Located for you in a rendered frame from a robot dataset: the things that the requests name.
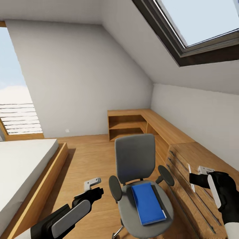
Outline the swivel chair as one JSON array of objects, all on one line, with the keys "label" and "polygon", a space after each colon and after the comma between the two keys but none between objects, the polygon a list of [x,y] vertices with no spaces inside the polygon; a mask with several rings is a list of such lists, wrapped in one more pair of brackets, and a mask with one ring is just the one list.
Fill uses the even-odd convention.
[{"label": "swivel chair", "polygon": [[[113,233],[112,239],[117,239],[117,235],[124,228],[135,238],[149,239],[161,235],[173,224],[173,206],[165,191],[159,186],[163,180],[168,185],[174,186],[174,179],[168,169],[160,165],[158,166],[160,176],[155,182],[143,180],[143,178],[149,178],[155,169],[155,149],[156,143],[153,134],[129,135],[115,140],[118,178],[114,175],[110,176],[109,188],[118,203],[122,227]],[[140,181],[126,185],[126,182],[137,179]],[[120,183],[123,184],[122,188]],[[145,183],[151,183],[167,219],[142,226],[131,187]]]}]

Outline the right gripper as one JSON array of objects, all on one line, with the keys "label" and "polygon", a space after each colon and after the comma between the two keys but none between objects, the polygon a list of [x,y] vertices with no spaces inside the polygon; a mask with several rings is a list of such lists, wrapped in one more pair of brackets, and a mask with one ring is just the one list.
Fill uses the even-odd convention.
[{"label": "right gripper", "polygon": [[207,186],[205,186],[205,184],[202,181],[204,175],[197,175],[197,174],[193,174],[193,173],[189,173],[189,181],[191,184],[195,184],[197,186],[201,186],[203,188],[208,188]]}]

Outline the folder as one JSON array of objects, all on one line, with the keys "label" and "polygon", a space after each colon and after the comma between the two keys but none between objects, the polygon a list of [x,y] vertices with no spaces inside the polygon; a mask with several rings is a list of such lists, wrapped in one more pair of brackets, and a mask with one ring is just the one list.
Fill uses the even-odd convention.
[{"label": "folder", "polygon": [[167,219],[151,183],[134,185],[131,189],[142,226]]}]

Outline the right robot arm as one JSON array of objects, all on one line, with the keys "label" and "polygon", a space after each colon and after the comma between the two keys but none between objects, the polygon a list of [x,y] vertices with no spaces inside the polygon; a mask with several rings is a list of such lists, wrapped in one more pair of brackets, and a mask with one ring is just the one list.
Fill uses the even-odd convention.
[{"label": "right robot arm", "polygon": [[197,174],[189,173],[191,184],[209,188],[222,215],[228,239],[239,239],[239,192],[235,181],[224,172],[199,166]]}]

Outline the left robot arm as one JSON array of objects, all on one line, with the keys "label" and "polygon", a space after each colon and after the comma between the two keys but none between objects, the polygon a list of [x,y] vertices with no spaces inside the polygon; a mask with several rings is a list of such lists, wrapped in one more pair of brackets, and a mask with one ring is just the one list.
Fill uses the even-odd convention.
[{"label": "left robot arm", "polygon": [[68,204],[64,205],[14,239],[63,239],[91,211],[93,202],[101,199],[103,188],[91,188],[99,183],[101,178],[86,181],[85,192],[74,197],[72,208]]}]

